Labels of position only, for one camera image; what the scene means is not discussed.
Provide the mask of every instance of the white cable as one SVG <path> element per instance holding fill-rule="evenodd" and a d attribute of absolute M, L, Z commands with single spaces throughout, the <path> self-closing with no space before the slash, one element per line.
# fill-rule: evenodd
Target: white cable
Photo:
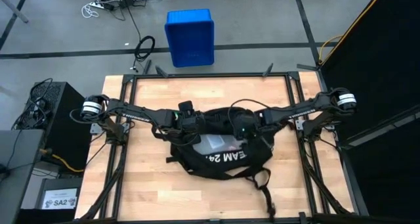
<path fill-rule="evenodd" d="M 99 14 L 96 11 L 91 10 L 91 6 L 89 4 L 86 4 L 81 8 L 81 15 L 85 18 L 90 18 L 92 16 L 99 17 Z"/>

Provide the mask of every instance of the black computer tower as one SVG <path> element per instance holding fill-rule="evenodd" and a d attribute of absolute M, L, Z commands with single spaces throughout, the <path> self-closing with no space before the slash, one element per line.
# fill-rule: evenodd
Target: black computer tower
<path fill-rule="evenodd" d="M 34 87 L 30 98 L 36 101 L 43 94 L 43 110 L 47 113 L 47 121 L 36 127 L 45 130 L 41 148 L 50 148 L 53 154 L 65 159 L 71 167 L 84 169 L 91 140 L 90 125 L 76 123 L 69 117 L 71 110 L 82 107 L 83 96 L 67 82 L 52 82 L 50 86 L 46 82 Z M 24 109 L 26 112 L 16 129 L 34 124 L 36 120 L 30 113 L 34 107 L 28 99 Z M 41 161 L 59 165 L 62 171 L 69 171 L 55 158 L 43 156 Z"/>

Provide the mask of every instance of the black backpack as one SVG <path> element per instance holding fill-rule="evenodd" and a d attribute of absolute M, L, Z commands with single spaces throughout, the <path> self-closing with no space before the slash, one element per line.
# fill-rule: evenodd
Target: black backpack
<path fill-rule="evenodd" d="M 228 109 L 229 108 L 218 108 L 204 112 L 206 134 L 233 135 L 233 128 L 227 116 Z M 235 107 L 231 108 L 230 115 L 233 117 L 238 113 L 248 112 L 250 111 Z M 264 139 L 268 141 L 269 144 L 273 145 L 274 133 L 264 135 Z M 167 158 L 166 162 L 179 162 L 190 175 L 221 181 L 243 177 L 253 182 L 255 188 L 264 193 L 267 212 L 271 222 L 274 222 L 276 209 L 275 205 L 272 203 L 270 192 L 267 189 L 271 171 L 263 167 L 272 157 L 272 147 L 267 146 L 261 138 L 248 141 L 248 143 L 243 144 L 239 150 L 215 152 L 206 155 L 202 155 L 195 151 L 192 145 L 177 146 L 171 144 L 171 155 L 172 157 Z M 248 168 L 235 175 L 226 173 L 226 171 L 241 167 Z M 255 180 L 256 174 L 260 172 L 265 172 L 268 176 L 266 183 L 263 185 L 259 185 Z"/>

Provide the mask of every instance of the black floor tape line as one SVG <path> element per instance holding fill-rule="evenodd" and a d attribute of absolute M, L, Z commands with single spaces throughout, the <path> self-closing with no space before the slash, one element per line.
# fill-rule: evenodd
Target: black floor tape line
<path fill-rule="evenodd" d="M 312 51 L 312 56 L 314 57 L 315 63 L 318 62 L 319 54 L 318 50 L 316 49 L 315 39 L 312 35 L 312 31 L 310 30 L 310 25 L 308 21 L 308 17 L 306 17 L 305 9 L 303 8 L 302 0 L 296 0 L 297 8 L 299 9 L 299 13 L 301 14 L 302 23 L 304 32 L 306 33 L 306 36 L 309 41 L 310 50 Z"/>
<path fill-rule="evenodd" d="M 324 43 L 315 43 L 316 47 L 321 47 Z M 326 47 L 336 46 L 336 42 L 331 42 Z M 311 47 L 309 43 L 250 43 L 250 44 L 230 44 L 215 45 L 215 50 L 240 50 L 240 49 L 282 49 L 282 48 L 305 48 Z M 22 53 L 22 54 L 0 54 L 0 59 L 30 59 L 30 58 L 51 58 L 69 56 L 107 56 L 107 55 L 126 55 L 134 54 L 134 49 L 115 49 L 98 51 L 69 51 L 55 53 Z M 168 47 L 156 47 L 153 53 L 168 53 Z"/>
<path fill-rule="evenodd" d="M 20 0 L 18 5 L 16 6 L 16 8 L 18 10 L 21 10 L 22 7 L 24 6 L 25 1 L 26 0 Z M 18 18 L 18 16 L 13 14 L 12 18 L 10 18 L 9 22 L 7 23 L 6 29 L 5 29 L 5 31 L 3 32 L 3 34 L 1 35 L 1 38 L 0 38 L 0 50 L 3 47 L 3 45 L 5 44 L 7 36 L 9 36 L 9 33 L 12 30 L 13 24 L 16 21 L 17 18 Z"/>

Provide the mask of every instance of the yellow cable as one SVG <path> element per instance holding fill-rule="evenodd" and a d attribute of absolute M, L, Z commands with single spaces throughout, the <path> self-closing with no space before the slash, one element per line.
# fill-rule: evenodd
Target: yellow cable
<path fill-rule="evenodd" d="M 353 22 L 353 24 L 346 31 L 346 33 L 344 34 L 344 36 L 340 39 L 340 41 L 338 42 L 338 44 L 333 48 L 333 50 L 331 50 L 331 52 L 328 53 L 327 57 L 325 58 L 325 60 L 323 61 L 322 64 L 324 64 L 328 60 L 328 58 L 331 56 L 331 54 L 333 54 L 333 52 L 337 49 L 337 47 L 344 41 L 344 39 L 346 38 L 346 36 L 348 35 L 348 33 L 350 33 L 350 31 L 357 24 L 357 22 L 363 17 L 363 15 L 365 15 L 367 13 L 368 10 L 370 10 L 370 8 L 373 6 L 373 4 L 375 4 L 376 1 L 377 0 L 373 0 L 370 3 L 370 5 L 360 14 L 360 16 Z"/>
<path fill-rule="evenodd" d="M 43 153 L 43 154 L 47 154 L 48 153 L 48 151 L 46 151 L 45 149 L 42 149 L 42 148 L 40 148 L 39 149 L 39 151 L 41 152 L 41 153 Z M 53 158 L 55 158 L 55 159 L 58 159 L 58 160 L 60 160 L 70 171 L 72 171 L 72 172 L 84 172 L 85 170 L 84 169 L 80 169 L 80 170 L 78 170 L 78 169 L 74 169 L 74 168 L 72 168 L 63 158 L 61 158 L 60 156 L 58 156 L 58 155 L 55 155 L 55 154 L 52 154 L 51 155 Z"/>
<path fill-rule="evenodd" d="M 339 38 L 339 37 L 342 37 L 342 35 L 337 35 L 337 36 L 334 36 L 334 37 L 332 37 L 332 38 L 330 38 L 330 39 L 328 39 L 328 41 L 326 41 L 322 46 L 321 46 L 321 50 L 320 50 L 320 57 L 318 58 L 318 64 L 322 64 L 322 50 L 324 49 L 324 47 L 330 42 L 330 41 L 333 41 L 334 39 L 336 39 L 336 38 Z"/>

